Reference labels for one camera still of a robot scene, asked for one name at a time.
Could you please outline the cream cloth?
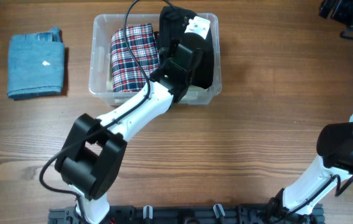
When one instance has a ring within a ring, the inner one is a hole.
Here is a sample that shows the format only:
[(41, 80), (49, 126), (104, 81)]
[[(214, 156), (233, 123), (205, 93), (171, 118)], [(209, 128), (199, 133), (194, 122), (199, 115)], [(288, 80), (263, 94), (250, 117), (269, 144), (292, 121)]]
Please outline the cream cloth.
[[(106, 78), (106, 92), (107, 93), (113, 93), (113, 81), (112, 81), (112, 73), (111, 73), (111, 70), (108, 72), (107, 74), (107, 78)], [(190, 86), (189, 89), (188, 89), (188, 92), (186, 93), (186, 95), (182, 98), (182, 100), (180, 101), (180, 103), (187, 103), (188, 101), (191, 101), (191, 100), (198, 100), (199, 99), (199, 96), (198, 94), (199, 93), (203, 93), (203, 92), (206, 92), (206, 89), (203, 89), (201, 87), (198, 87), (198, 86)], [(114, 96), (114, 103), (117, 103), (117, 104), (123, 104), (124, 102), (126, 102), (128, 99), (130, 99), (130, 96), (129, 97), (119, 97), (119, 96)]]

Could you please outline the black garment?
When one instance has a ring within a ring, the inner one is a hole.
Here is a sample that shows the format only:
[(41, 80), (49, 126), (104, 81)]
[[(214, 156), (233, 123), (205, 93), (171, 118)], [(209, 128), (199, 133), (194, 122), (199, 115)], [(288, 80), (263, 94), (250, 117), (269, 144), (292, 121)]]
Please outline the black garment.
[[(181, 7), (164, 6), (159, 17), (159, 31), (155, 35), (156, 47), (159, 54), (159, 61), (162, 64), (168, 58), (168, 50), (172, 40), (181, 40), (189, 19), (193, 19), (197, 14), (194, 11)], [(212, 31), (209, 28), (205, 38), (208, 46), (202, 61), (195, 71), (192, 85), (207, 89), (212, 85), (214, 75), (214, 50), (212, 45)]]

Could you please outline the red plaid shirt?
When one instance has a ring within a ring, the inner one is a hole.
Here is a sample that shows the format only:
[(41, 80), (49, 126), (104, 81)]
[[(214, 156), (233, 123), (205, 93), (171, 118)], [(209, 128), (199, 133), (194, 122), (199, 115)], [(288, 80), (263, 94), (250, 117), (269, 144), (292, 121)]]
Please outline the red plaid shirt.
[(151, 24), (128, 26), (111, 36), (110, 68), (114, 92), (137, 92), (159, 68), (159, 54)]

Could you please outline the blue denim jeans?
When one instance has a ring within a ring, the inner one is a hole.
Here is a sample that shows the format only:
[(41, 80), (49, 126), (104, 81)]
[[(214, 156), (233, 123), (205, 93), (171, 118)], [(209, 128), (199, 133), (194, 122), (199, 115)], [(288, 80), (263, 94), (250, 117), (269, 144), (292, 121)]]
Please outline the blue denim jeans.
[(11, 37), (7, 57), (7, 97), (25, 100), (59, 95), (64, 85), (65, 45), (60, 29)]

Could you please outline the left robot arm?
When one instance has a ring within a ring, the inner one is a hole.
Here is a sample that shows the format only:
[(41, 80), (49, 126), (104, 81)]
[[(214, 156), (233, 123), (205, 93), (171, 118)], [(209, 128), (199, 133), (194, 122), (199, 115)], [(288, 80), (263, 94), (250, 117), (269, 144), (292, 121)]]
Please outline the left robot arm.
[(110, 210), (106, 192), (114, 183), (128, 142), (152, 119), (186, 95), (205, 51), (205, 34), (185, 32), (172, 43), (170, 57), (145, 86), (117, 109), (73, 124), (55, 169), (77, 195), (77, 213), (85, 223), (100, 223)]

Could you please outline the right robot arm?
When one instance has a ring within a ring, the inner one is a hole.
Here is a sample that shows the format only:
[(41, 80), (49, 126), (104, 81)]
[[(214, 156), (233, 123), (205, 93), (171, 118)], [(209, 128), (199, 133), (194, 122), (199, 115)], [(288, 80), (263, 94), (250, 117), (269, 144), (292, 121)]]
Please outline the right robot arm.
[[(340, 38), (353, 40), (353, 0), (323, 0), (319, 16), (344, 24)], [(268, 202), (262, 213), (265, 223), (315, 223), (315, 206), (330, 191), (339, 197), (353, 183), (353, 114), (346, 123), (326, 125), (316, 151), (303, 174)]]

